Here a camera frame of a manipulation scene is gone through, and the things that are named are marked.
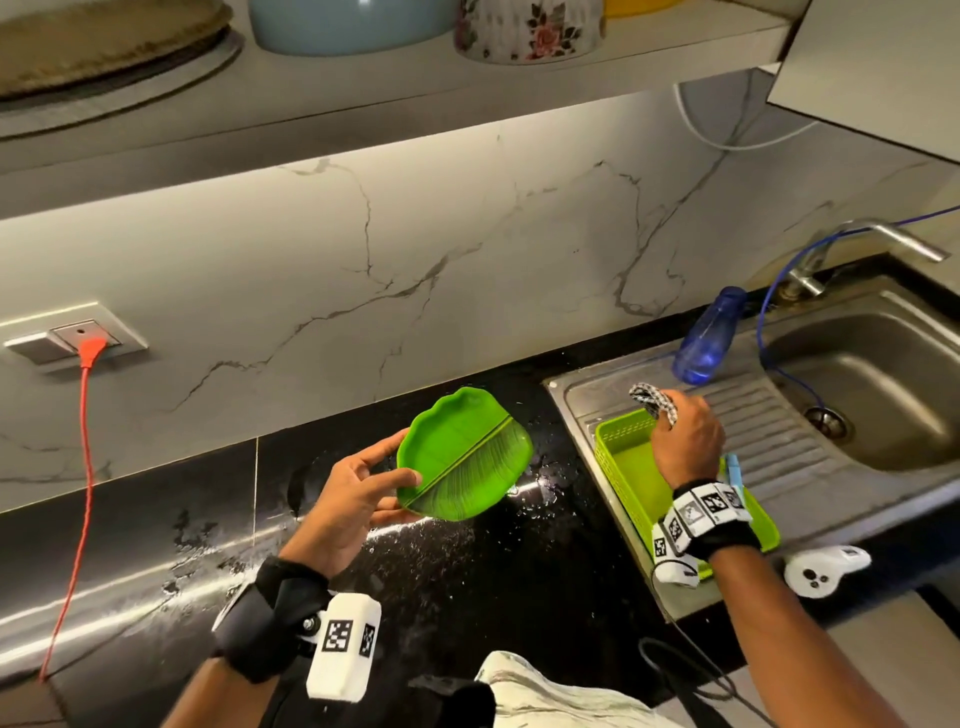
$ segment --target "blue water bottle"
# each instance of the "blue water bottle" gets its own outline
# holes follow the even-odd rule
[[[723,361],[743,316],[747,292],[735,285],[720,291],[689,331],[673,360],[673,376],[687,384],[709,381]]]

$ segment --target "stainless steel sink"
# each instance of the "stainless steel sink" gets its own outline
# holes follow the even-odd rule
[[[768,314],[771,361],[820,394],[838,420],[827,423],[807,414],[815,401],[805,390],[760,366],[755,325],[742,323],[714,381],[696,391],[723,423],[747,487],[780,529],[773,558],[857,542],[960,497],[955,324],[883,277]],[[638,381],[689,389],[670,373],[679,345],[544,382],[648,581],[652,561],[593,457],[593,431],[636,409],[627,391]],[[651,585],[674,619],[719,599],[711,582],[693,590]]]
[[[854,460],[882,471],[960,458],[960,354],[917,322],[881,313],[818,321],[774,340],[771,373],[787,400]]]

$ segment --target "marble backsplash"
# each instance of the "marble backsplash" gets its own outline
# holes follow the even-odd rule
[[[687,97],[750,143],[803,123],[768,83]],[[99,301],[150,343],[92,380],[110,478],[705,303],[954,173],[826,125],[717,152],[663,89],[0,222],[0,317]],[[0,392],[0,510],[82,487],[77,379]]]

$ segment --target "white cable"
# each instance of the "white cable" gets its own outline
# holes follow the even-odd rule
[[[798,136],[806,132],[809,129],[819,124],[819,121],[811,121],[809,124],[804,124],[799,129],[795,129],[790,133],[786,133],[783,136],[778,136],[776,139],[770,139],[769,141],[762,141],[759,144],[747,144],[742,147],[733,147],[728,146],[727,144],[717,144],[712,139],[707,139],[700,133],[700,130],[693,126],[693,122],[690,120],[690,115],[686,111],[686,104],[684,103],[684,95],[680,92],[680,84],[673,85],[673,96],[677,100],[677,110],[680,112],[681,118],[684,120],[686,127],[690,129],[690,133],[700,139],[704,144],[707,144],[714,149],[719,149],[724,152],[750,152],[754,149],[764,149],[766,147],[772,147],[774,144],[780,144],[782,141],[787,139],[792,139],[794,136]]]

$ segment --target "black countertop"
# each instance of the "black countertop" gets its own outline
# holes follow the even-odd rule
[[[894,261],[874,259],[857,271],[893,275],[949,315],[960,310],[956,296]],[[209,625],[226,599],[226,588],[218,592],[209,585],[275,550],[295,527],[295,516],[316,500],[334,462],[407,426],[437,398],[464,385],[490,391],[530,432],[536,455],[522,482],[539,487],[507,497],[468,522],[421,522],[369,539],[333,584],[368,593],[383,606],[367,696],[357,705],[308,701],[302,685],[307,665],[300,661],[281,682],[264,724],[428,726],[439,703],[407,687],[408,681],[422,674],[472,677],[497,649],[522,655],[557,682],[610,688],[651,705],[667,699],[669,691],[640,659],[636,641],[653,636],[679,647],[684,642],[664,622],[541,383],[676,339],[700,312],[100,486],[81,590],[109,586],[168,559],[173,566],[154,567],[143,594],[176,596],[207,586],[204,597],[189,605],[159,602],[156,613],[143,618],[146,626],[125,630],[123,640],[98,638],[95,659],[84,656],[82,641],[64,648],[63,659],[75,664],[55,677],[54,686],[70,724],[157,725],[209,649]],[[0,548],[17,555],[0,566],[0,577],[22,583],[22,574],[41,563],[44,574],[28,577],[16,596],[0,596],[0,618],[56,598],[68,573],[81,501],[82,494],[68,494],[0,515]],[[830,623],[922,583],[924,574],[960,556],[958,522],[960,503],[954,503],[870,539],[863,546],[874,555],[874,566],[846,577],[834,596],[808,602],[809,611]],[[51,537],[37,554],[24,543],[40,529]],[[111,589],[102,594],[116,595],[116,601],[120,593]],[[130,601],[130,594],[124,598]],[[76,619],[82,618],[81,609]],[[722,604],[681,624],[721,667],[743,665]],[[0,631],[0,650],[11,649],[11,639]],[[0,651],[0,675],[2,670]],[[117,681],[120,673],[129,676],[126,682]],[[105,688],[108,679],[113,682]]]

